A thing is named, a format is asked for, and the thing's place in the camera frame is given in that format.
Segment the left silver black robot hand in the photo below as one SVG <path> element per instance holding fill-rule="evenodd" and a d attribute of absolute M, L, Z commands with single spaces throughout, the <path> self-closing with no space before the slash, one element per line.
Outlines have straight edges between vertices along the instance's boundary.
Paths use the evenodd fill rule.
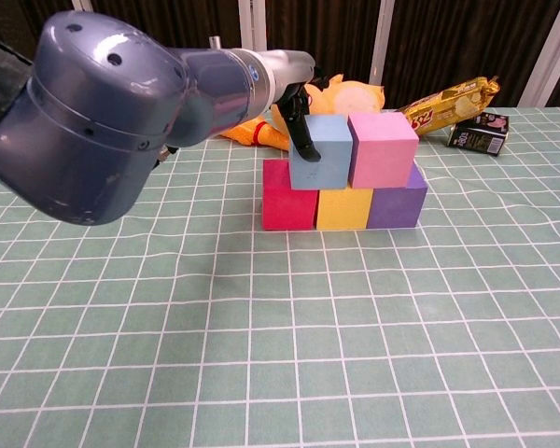
<path fill-rule="evenodd" d="M 305 85 L 314 78 L 314 58 L 305 51 L 284 49 L 266 51 L 264 56 L 273 74 L 273 103 L 278 107 L 294 147 L 304 161 L 320 161 L 321 155 L 305 119 L 309 114 Z"/>

